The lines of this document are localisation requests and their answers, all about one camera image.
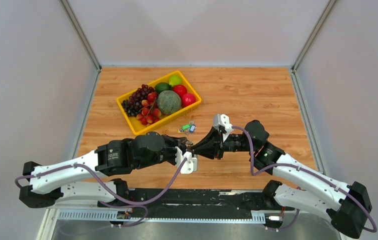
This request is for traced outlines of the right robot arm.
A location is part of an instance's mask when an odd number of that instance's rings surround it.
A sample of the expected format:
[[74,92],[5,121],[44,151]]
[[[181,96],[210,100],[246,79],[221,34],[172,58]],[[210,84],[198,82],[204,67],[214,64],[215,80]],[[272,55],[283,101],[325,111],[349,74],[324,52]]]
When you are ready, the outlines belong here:
[[297,185],[291,188],[269,181],[262,195],[267,208],[280,205],[315,214],[352,239],[359,239],[362,231],[377,232],[371,200],[363,184],[348,184],[319,173],[273,145],[268,137],[258,120],[239,127],[222,115],[208,134],[191,147],[191,152],[209,159],[221,159],[225,152],[248,152],[252,176],[267,173]]

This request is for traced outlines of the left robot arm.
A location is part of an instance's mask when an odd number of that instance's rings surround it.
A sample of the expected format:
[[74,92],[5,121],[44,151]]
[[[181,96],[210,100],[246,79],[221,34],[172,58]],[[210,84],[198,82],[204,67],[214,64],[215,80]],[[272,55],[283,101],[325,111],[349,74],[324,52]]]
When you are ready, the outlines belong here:
[[[152,131],[135,138],[112,140],[85,155],[53,165],[28,161],[22,175],[15,179],[19,200],[33,209],[71,199],[96,200],[100,206],[147,205],[164,195],[178,174],[197,170],[197,155],[189,151],[186,141],[185,137],[175,138]],[[116,179],[106,184],[101,180],[165,162],[176,166],[177,172],[169,184],[149,200],[131,200],[123,181]]]

